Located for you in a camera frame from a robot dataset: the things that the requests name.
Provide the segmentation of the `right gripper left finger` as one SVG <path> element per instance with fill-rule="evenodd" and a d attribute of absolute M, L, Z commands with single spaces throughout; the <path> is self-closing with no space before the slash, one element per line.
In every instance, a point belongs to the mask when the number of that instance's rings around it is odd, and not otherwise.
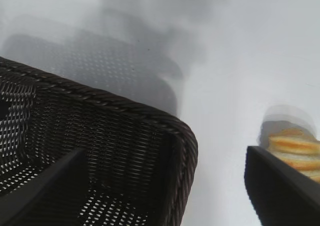
<path fill-rule="evenodd" d="M 2 226 L 75 226 L 87 200 L 87 156 L 75 149 L 0 200 Z"/>

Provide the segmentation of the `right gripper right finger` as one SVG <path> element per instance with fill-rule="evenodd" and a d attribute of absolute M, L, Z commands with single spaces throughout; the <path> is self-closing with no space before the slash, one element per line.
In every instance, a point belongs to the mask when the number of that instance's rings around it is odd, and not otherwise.
<path fill-rule="evenodd" d="M 266 149 L 247 148 L 244 184 L 263 226 L 320 224 L 320 185 Z"/>

